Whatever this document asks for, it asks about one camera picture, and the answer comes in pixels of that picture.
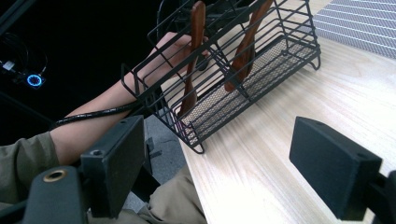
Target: sleeve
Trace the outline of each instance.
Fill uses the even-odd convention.
[[[0,147],[0,202],[25,200],[36,175],[59,166],[50,133]]]

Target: hand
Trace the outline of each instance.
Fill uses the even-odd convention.
[[[162,47],[165,43],[171,40],[176,34],[167,33],[157,44],[157,49]],[[153,49],[150,53],[152,55],[157,49]],[[151,60],[141,71],[138,71],[138,75],[141,79],[144,79],[145,83],[149,86],[158,81],[161,77],[166,75],[173,67],[178,65],[184,59],[186,59],[191,53],[191,37],[189,35],[183,35],[173,45],[169,46],[163,51],[163,55],[158,55],[156,58]],[[203,55],[207,55],[208,51],[205,50]],[[181,74],[187,70],[187,65],[181,68],[178,72]]]

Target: white label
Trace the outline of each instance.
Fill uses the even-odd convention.
[[[6,62],[5,64],[3,64],[3,67],[4,67],[4,69],[6,69],[6,70],[11,70],[12,69],[12,67],[15,65],[15,63],[13,63],[13,62],[10,62],[10,61],[8,61],[8,62]]]

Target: brown wooden handle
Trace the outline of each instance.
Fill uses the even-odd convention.
[[[191,52],[198,49],[204,39],[205,29],[205,3],[203,1],[196,2],[191,10]],[[187,66],[187,78],[184,87],[184,99],[181,102],[181,108],[178,116],[181,117],[191,111],[197,102],[197,92],[192,85],[191,73],[195,68],[197,59],[192,60]]]
[[[244,38],[242,39],[241,43],[236,50],[235,56],[237,56],[232,64],[231,68],[239,73],[236,75],[236,81],[241,83],[250,73],[253,64],[251,63],[249,66],[245,67],[251,60],[253,60],[255,56],[255,49],[254,49],[254,35],[256,34],[257,30],[260,27],[260,23],[262,21],[262,16],[268,11],[270,6],[273,4],[273,0],[265,1],[258,9],[256,9],[253,14],[251,15],[249,26],[245,33]],[[235,86],[232,82],[226,82],[224,84],[224,89],[226,91],[233,91]]]

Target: person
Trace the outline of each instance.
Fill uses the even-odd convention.
[[[166,34],[150,55],[162,47],[175,33]],[[191,37],[183,35],[174,44],[144,66],[137,75],[150,86],[170,71],[190,53],[186,47]],[[135,90],[134,76],[128,73],[125,84]],[[78,107],[67,117],[127,105],[136,99],[118,81],[99,96]],[[95,119],[71,122],[29,139],[20,139],[10,146],[0,147],[0,209],[25,200],[34,177],[49,168],[69,165],[78,161],[79,156],[106,133],[118,121],[128,115],[128,111]],[[92,218],[91,223],[206,223],[197,192],[188,167],[183,167],[171,180],[158,187],[151,195],[149,203],[138,214],[122,210],[119,218]]]

